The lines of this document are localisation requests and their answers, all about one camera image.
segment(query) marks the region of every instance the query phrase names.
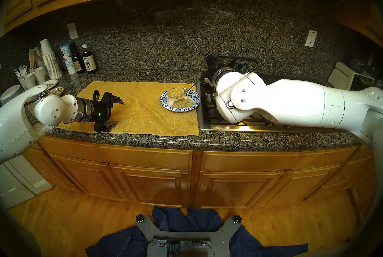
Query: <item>gas stove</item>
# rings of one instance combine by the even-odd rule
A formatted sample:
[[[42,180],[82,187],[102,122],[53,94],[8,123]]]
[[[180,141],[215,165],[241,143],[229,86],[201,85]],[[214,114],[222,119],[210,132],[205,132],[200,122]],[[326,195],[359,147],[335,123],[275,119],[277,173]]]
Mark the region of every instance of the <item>gas stove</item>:
[[[198,73],[197,79],[201,77],[202,73]],[[269,85],[280,79],[301,80],[321,84],[315,80],[298,78],[298,77],[285,77],[285,76],[272,76],[258,74],[262,80]],[[211,84],[208,78],[204,79],[205,82]],[[200,82],[196,85],[196,91],[201,96],[201,104],[197,107],[198,127],[201,131],[239,131],[239,132],[270,132],[270,133],[323,133],[323,132],[342,132],[343,130],[334,128],[320,128],[320,127],[301,127],[289,126],[272,123],[258,113],[245,118],[241,122],[232,124],[226,121],[218,112],[215,105],[215,97],[213,94],[207,94],[204,87]]]

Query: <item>stack of paper cups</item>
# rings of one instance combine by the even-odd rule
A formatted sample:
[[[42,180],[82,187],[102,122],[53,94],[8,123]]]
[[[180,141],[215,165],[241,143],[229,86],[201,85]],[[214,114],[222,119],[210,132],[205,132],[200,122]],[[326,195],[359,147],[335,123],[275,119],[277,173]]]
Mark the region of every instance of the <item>stack of paper cups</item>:
[[[56,62],[56,55],[53,52],[51,44],[48,39],[40,41],[42,58],[44,59],[44,65],[48,71],[49,77],[53,79],[58,79],[62,77],[61,69]]]
[[[69,45],[60,46],[60,50],[69,74],[76,74],[77,71],[72,61],[72,52],[70,51]]]

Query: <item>electrical outlet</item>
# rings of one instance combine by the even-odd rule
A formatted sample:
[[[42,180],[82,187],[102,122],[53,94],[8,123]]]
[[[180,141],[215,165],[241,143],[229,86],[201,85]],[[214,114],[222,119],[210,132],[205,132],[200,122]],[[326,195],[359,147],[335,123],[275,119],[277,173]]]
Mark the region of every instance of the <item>electrical outlet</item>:
[[[315,30],[310,30],[309,31],[309,35],[307,36],[307,40],[306,40],[305,46],[314,47],[314,42],[315,42],[316,34],[317,33],[318,32],[316,32]]]
[[[76,25],[73,23],[68,23],[68,30],[69,30],[69,35],[71,39],[78,39],[79,36],[77,35],[77,30],[76,30]]]

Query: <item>soy sauce bottle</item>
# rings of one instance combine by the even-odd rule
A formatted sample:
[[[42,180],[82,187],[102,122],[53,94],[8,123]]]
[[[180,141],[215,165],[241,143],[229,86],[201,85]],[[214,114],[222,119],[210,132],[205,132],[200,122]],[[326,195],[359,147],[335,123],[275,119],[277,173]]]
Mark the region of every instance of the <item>soy sauce bottle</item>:
[[[72,43],[70,45],[70,48],[72,50],[72,60],[73,60],[74,67],[77,71],[77,74],[80,75],[85,73],[87,69],[85,68],[85,64],[84,64],[84,61],[82,60],[82,56],[77,52],[76,45]]]
[[[82,45],[82,59],[84,60],[85,68],[89,74],[94,74],[97,71],[96,63],[93,58],[93,53],[88,49],[88,45]]]

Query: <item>plate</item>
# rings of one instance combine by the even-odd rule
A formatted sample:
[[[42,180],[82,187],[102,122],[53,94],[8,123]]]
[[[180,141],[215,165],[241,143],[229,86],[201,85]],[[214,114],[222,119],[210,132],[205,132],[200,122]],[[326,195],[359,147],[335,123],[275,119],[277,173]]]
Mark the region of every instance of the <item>plate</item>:
[[[63,87],[56,87],[56,88],[50,90],[50,92],[52,92],[53,94],[55,94],[57,96],[60,96],[64,92],[64,88]]]
[[[201,103],[201,97],[200,95],[195,92],[194,90],[189,90],[188,93],[185,93],[183,94],[182,98],[190,98],[192,101],[193,101],[193,105],[189,108],[183,108],[183,109],[180,109],[180,108],[173,108],[172,107],[172,104],[176,101],[175,98],[170,98],[169,96],[167,96],[167,92],[169,90],[166,90],[163,94],[161,94],[160,96],[160,103],[161,105],[165,108],[165,109],[168,109],[170,111],[174,111],[174,112],[187,112],[187,111],[190,111],[192,109],[195,109],[197,108],[200,103]]]
[[[56,84],[57,84],[57,80],[48,80],[42,84],[47,84],[48,85],[48,90],[49,89],[52,89]]]

